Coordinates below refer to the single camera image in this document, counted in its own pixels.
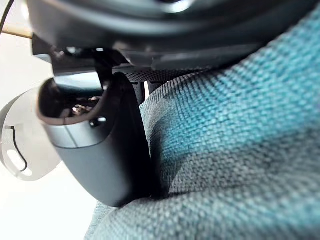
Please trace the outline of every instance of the white wall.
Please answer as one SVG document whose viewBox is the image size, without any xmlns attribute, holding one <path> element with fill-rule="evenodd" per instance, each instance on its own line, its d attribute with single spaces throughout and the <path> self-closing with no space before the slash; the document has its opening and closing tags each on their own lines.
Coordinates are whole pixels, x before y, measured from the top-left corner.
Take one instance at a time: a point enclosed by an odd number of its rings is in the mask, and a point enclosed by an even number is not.
<svg viewBox="0 0 320 240">
<path fill-rule="evenodd" d="M 0 13 L 7 1 L 0 0 Z M 17 1 L 8 22 L 28 26 Z M 29 39 L 0 37 L 0 109 L 52 76 L 51 65 L 31 54 Z M 13 177 L 0 163 L 0 239 L 79 240 L 90 224 L 96 200 L 61 163 L 34 182 Z"/>
</svg>

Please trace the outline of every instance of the blue fabric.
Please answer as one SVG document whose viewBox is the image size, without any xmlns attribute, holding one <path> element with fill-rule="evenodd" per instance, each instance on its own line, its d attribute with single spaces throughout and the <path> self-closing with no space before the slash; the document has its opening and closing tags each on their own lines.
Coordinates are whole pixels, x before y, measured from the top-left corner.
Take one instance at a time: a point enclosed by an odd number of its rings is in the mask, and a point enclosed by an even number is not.
<svg viewBox="0 0 320 240">
<path fill-rule="evenodd" d="M 86 239 L 320 238 L 320 7 L 219 73 L 140 107 L 169 197 L 98 203 Z"/>
</svg>

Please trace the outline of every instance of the black cable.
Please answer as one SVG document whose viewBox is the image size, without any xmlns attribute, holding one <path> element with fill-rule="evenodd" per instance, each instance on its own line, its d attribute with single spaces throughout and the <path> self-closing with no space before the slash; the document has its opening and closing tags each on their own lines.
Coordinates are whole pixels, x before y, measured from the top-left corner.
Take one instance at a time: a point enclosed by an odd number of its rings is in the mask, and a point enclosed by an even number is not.
<svg viewBox="0 0 320 240">
<path fill-rule="evenodd" d="M 23 172 L 24 170 L 27 169 L 28 163 L 18 148 L 18 145 L 16 142 L 16 129 L 15 129 L 15 127 L 11 126 L 10 129 L 13 131 L 13 144 L 14 144 L 15 150 L 18 152 L 18 154 L 20 155 L 20 157 L 22 158 L 22 160 L 24 161 L 24 164 L 25 164 L 24 168 L 22 170 L 20 170 L 20 172 Z"/>
<path fill-rule="evenodd" d="M 14 2 L 15 2 L 15 0 L 9 0 L 9 2 L 4 10 L 4 13 L 2 15 L 1 22 L 0 22 L 0 36 L 1 36 L 1 33 L 4 29 L 5 22 L 6 22 L 8 14 L 9 14 L 9 11 L 10 11 L 12 5 L 14 4 Z"/>
</svg>

